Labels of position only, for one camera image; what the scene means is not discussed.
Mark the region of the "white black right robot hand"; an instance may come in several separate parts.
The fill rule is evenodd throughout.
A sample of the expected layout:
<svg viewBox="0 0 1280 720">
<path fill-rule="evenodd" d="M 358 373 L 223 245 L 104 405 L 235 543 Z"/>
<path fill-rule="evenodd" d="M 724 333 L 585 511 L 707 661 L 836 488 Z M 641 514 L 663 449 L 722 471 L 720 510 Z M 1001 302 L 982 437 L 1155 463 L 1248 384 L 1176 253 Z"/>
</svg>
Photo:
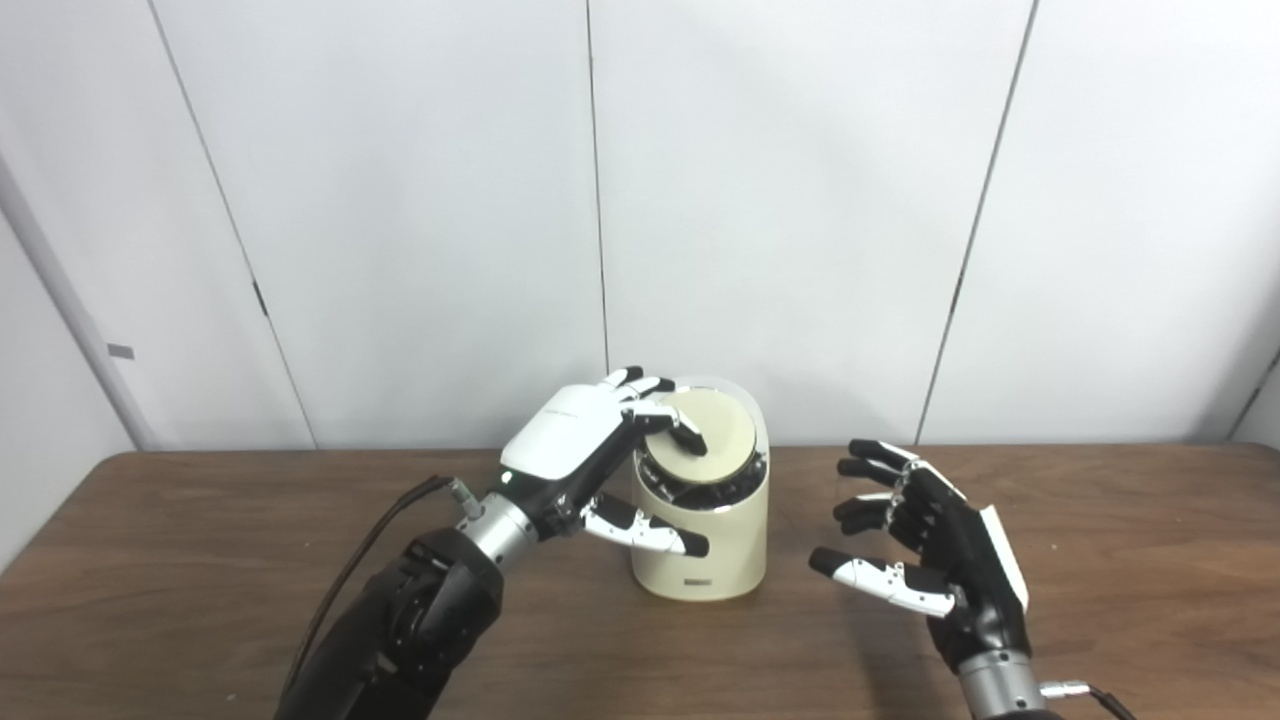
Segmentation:
<svg viewBox="0 0 1280 720">
<path fill-rule="evenodd" d="M 1032 656 L 1029 591 L 995 506 L 977 509 L 923 457 L 878 439 L 851 439 L 841 477 L 883 486 L 832 510 L 845 536 L 881 530 L 916 562 L 860 557 L 828 547 L 809 566 L 833 582 L 925 616 L 954 674 L 982 655 Z"/>
</svg>

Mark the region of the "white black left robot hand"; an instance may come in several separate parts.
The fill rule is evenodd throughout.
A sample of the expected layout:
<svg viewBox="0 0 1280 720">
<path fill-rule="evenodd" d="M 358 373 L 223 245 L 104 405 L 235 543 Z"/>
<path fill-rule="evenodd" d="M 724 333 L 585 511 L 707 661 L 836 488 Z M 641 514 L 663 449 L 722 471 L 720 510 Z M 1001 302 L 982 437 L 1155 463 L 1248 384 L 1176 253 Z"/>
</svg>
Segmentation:
<svg viewBox="0 0 1280 720">
<path fill-rule="evenodd" d="M 675 389 L 671 379 L 645 375 L 640 366 L 559 388 L 500 452 L 494 491 L 518 510 L 518 529 L 536 542 L 586 530 L 631 548 L 705 557 L 707 537 L 603 489 L 652 436 L 667 434 L 694 457 L 707 455 L 695 423 L 660 401 Z"/>
</svg>

